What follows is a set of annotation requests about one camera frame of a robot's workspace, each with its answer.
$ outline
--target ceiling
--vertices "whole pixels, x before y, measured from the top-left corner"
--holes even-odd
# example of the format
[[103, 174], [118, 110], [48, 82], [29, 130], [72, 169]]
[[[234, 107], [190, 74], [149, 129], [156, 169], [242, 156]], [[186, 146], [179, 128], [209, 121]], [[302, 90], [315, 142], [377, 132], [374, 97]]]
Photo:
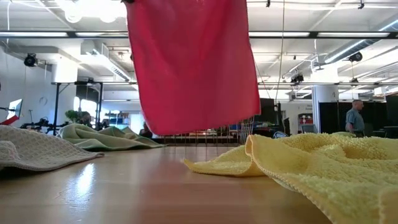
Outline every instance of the ceiling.
[[[266, 1], [247, 0], [247, 2], [250, 31], [281, 31], [283, 26], [285, 30], [302, 31], [377, 31], [378, 27], [383, 25], [386, 20], [398, 19], [397, 0], [366, 0], [364, 9], [357, 9], [360, 0], [286, 0], [285, 10], [283, 9], [283, 0], [271, 0], [270, 7], [265, 6]], [[90, 17], [83, 17], [77, 23], [70, 23], [65, 19], [64, 10], [57, 8], [56, 1], [13, 0], [10, 3], [8, 0], [0, 0], [0, 30], [7, 30], [8, 25], [10, 30], [126, 30], [124, 5], [119, 0], [115, 0], [112, 1], [112, 6], [119, 16], [114, 22], [105, 23], [100, 18], [90, 15]], [[351, 7], [351, 9], [333, 9], [332, 7], [335, 6], [337, 8]], [[101, 12], [106, 9], [95, 7], [92, 10]], [[79, 46], [79, 43], [69, 40], [11, 41], [17, 45], [56, 46], [66, 52], [69, 48]], [[96, 45], [107, 46], [110, 59], [134, 78], [134, 66], [130, 60], [131, 49], [127, 39], [103, 39], [95, 40], [95, 42]], [[281, 81], [285, 78], [289, 82], [293, 75], [289, 71], [303, 62], [302, 60], [314, 60], [316, 59], [314, 55], [328, 54], [348, 42], [350, 40], [318, 40], [316, 42], [317, 51], [315, 51], [314, 40], [310, 39], [285, 39], [283, 48], [280, 39], [251, 39], [259, 81], [277, 82], [281, 77]], [[364, 58], [359, 63], [337, 62], [340, 81], [349, 81], [352, 77], [377, 71], [383, 66], [397, 62], [398, 50], [395, 50], [397, 46], [398, 40], [382, 40], [362, 50]], [[306, 62], [304, 65], [309, 67], [310, 63]], [[112, 77], [106, 70], [94, 65], [92, 67], [96, 72], [85, 70], [80, 72], [79, 76]], [[304, 72], [303, 75], [305, 81], [309, 80], [310, 73]], [[386, 72], [368, 76], [361, 81], [376, 82], [389, 77], [392, 77], [391, 80], [398, 77], [398, 66], [393, 66]], [[117, 91], [118, 86], [112, 86], [109, 89]], [[120, 86], [121, 91], [127, 89], [126, 86]], [[369, 87], [361, 88], [361, 91], [369, 90]]]

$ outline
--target black partition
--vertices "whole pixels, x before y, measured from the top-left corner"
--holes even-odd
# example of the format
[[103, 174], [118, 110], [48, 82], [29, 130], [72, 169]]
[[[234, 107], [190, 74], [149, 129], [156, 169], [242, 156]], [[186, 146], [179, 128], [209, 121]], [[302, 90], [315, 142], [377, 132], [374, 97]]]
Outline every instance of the black partition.
[[[345, 131], [346, 113], [351, 108], [351, 102], [319, 103], [321, 133]], [[388, 125], [386, 103], [364, 102], [360, 113], [365, 129], [379, 130]]]

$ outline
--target gray shirt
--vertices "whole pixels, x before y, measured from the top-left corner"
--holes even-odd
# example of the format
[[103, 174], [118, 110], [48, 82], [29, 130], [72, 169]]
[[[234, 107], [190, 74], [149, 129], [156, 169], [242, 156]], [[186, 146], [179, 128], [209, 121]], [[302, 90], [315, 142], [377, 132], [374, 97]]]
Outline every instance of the gray shirt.
[[364, 131], [365, 123], [363, 118], [356, 109], [351, 109], [346, 114], [346, 125], [351, 123], [354, 127], [354, 131]]

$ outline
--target green towel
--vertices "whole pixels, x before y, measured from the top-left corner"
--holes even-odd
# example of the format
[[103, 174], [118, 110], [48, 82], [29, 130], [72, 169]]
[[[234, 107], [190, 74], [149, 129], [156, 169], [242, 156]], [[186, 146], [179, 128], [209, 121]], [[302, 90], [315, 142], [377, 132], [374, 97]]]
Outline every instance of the green towel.
[[115, 127], [95, 131], [82, 124], [69, 124], [60, 129], [59, 136], [87, 151], [121, 151], [163, 146], [126, 128], [123, 131]]

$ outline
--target duct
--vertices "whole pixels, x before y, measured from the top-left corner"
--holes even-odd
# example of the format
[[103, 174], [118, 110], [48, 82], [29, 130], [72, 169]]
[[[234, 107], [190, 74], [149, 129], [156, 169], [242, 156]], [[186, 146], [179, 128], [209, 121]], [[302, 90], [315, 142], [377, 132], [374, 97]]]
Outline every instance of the duct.
[[[382, 23], [377, 27], [377, 30], [382, 32], [394, 32], [398, 30], [398, 16], [395, 15], [392, 19], [387, 20], [387, 22]], [[340, 47], [339, 49], [327, 54], [323, 58], [323, 63], [324, 64], [330, 64], [330, 63], [335, 63], [338, 62], [344, 58], [347, 58], [356, 52], [359, 52], [360, 50], [365, 49], [366, 47], [369, 47], [372, 44], [375, 44], [376, 42], [379, 42], [380, 39], [364, 39], [364, 40], [352, 40], [348, 42], [346, 45]]]

